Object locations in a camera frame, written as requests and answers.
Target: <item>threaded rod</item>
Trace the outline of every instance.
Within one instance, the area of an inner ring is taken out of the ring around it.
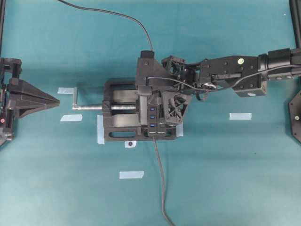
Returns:
[[[101,111],[102,109],[102,105],[76,105],[72,107],[72,110],[78,111]],[[136,105],[111,105],[111,110],[136,110]]]

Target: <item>screw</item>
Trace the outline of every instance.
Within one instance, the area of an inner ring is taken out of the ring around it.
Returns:
[[[237,63],[239,65],[242,65],[245,62],[245,60],[243,58],[238,59]]]

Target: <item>tape strip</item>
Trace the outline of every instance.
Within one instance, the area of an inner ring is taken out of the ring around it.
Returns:
[[[104,128],[102,115],[97,115],[97,143],[104,145]]]
[[[74,88],[59,87],[58,94],[73,94]]]
[[[137,145],[137,141],[135,141],[135,140],[124,142],[125,148],[133,148],[133,147],[136,147],[136,145]]]
[[[180,124],[180,125],[177,125],[175,129],[177,131],[177,137],[183,137],[184,136],[183,123]]]
[[[144,171],[121,171],[119,179],[141,179],[144,176]]]
[[[81,114],[65,114],[61,118],[61,121],[82,121],[83,116]]]
[[[230,113],[230,120],[252,120],[252,113]]]

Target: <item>black robot arm segment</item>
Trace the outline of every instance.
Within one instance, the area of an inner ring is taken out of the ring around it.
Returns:
[[[224,88],[235,84],[233,89],[240,97],[261,96],[267,93],[267,81],[299,77],[301,74],[299,66],[301,66],[299,48],[275,50],[258,57],[228,56],[202,61],[196,67],[200,71],[196,82],[201,87],[210,83]]]
[[[185,60],[170,56],[162,60],[162,66],[155,60],[149,60],[150,55],[150,51],[143,51],[138,60],[140,73],[136,79],[144,81],[137,85],[148,86],[140,90],[157,87],[159,90],[199,94],[233,88],[240,97],[254,97],[267,93],[267,81],[292,79],[301,74],[299,48],[275,50],[258,57],[227,56],[205,59],[195,64],[186,64]]]

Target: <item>black power cord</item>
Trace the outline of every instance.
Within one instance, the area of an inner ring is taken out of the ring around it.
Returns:
[[[171,221],[171,219],[169,218],[169,216],[167,215],[166,211],[165,211],[165,180],[164,180],[164,170],[163,170],[163,166],[162,166],[162,162],[161,162],[161,158],[159,155],[159,151],[158,151],[158,146],[157,146],[157,142],[155,140],[155,137],[153,137],[153,142],[154,142],[154,146],[155,146],[155,151],[156,151],[156,156],[158,158],[158,164],[160,167],[160,174],[161,174],[161,183],[162,183],[162,202],[161,202],[161,210],[162,210],[162,214],[165,217],[165,219],[167,220],[167,222],[169,223],[170,226],[175,226],[173,224],[173,222]]]
[[[139,25],[142,27],[142,29],[144,30],[144,33],[146,34],[146,37],[147,37],[147,41],[148,41],[149,44],[150,44],[150,49],[151,49],[151,51],[153,51],[153,47],[152,47],[152,43],[151,43],[151,38],[150,38],[150,36],[149,36],[147,30],[145,29],[145,27],[143,26],[143,24],[142,24],[139,20],[137,20],[137,19],[135,19],[135,18],[133,18],[133,17],[131,17],[131,16],[124,15],[124,14],[122,14],[122,13],[116,13],[116,12],[108,11],[108,10],[105,10],[105,9],[99,9],[99,8],[86,8],[86,7],[81,7],[81,6],[77,6],[77,5],[71,4],[71,3],[66,2],[66,1],[64,1],[64,0],[58,0],[58,1],[60,1],[60,2],[63,3],[63,4],[66,4],[67,6],[71,6],[71,7],[74,7],[74,8],[78,8],[78,9],[82,9],[82,10],[88,10],[88,11],[96,11],[96,12],[101,12],[101,13],[108,13],[108,14],[112,14],[112,15],[116,15],[116,16],[122,16],[122,17],[125,17],[125,18],[127,18],[127,19],[130,19],[130,20],[136,22],[136,23],[139,24]]]
[[[277,69],[281,69],[281,68],[287,68],[287,67],[301,67],[301,65],[284,65],[284,66],[279,66],[279,67],[273,67],[273,68],[270,68],[270,69],[267,69],[267,70],[263,70],[261,72],[256,72],[254,74],[250,74],[250,75],[247,75],[241,79],[238,79],[233,85],[231,86],[228,86],[228,87],[225,87],[225,88],[221,88],[221,89],[202,89],[202,88],[196,88],[188,83],[185,83],[183,81],[179,81],[177,79],[172,79],[172,78],[165,78],[165,77],[147,77],[147,79],[163,79],[163,80],[170,80],[170,81],[175,81],[177,83],[180,83],[180,84],[183,84],[185,86],[188,86],[189,88],[191,89],[194,89],[194,90],[197,90],[197,91],[209,91],[209,92],[217,92],[217,91],[222,91],[222,90],[225,90],[225,89],[230,89],[230,88],[233,88],[235,86],[237,86],[242,80],[245,80],[247,78],[250,78],[250,77],[253,77],[253,76],[256,76],[256,75],[260,75],[262,73],[265,73],[265,72],[270,72],[270,71],[273,71],[273,70],[277,70]]]

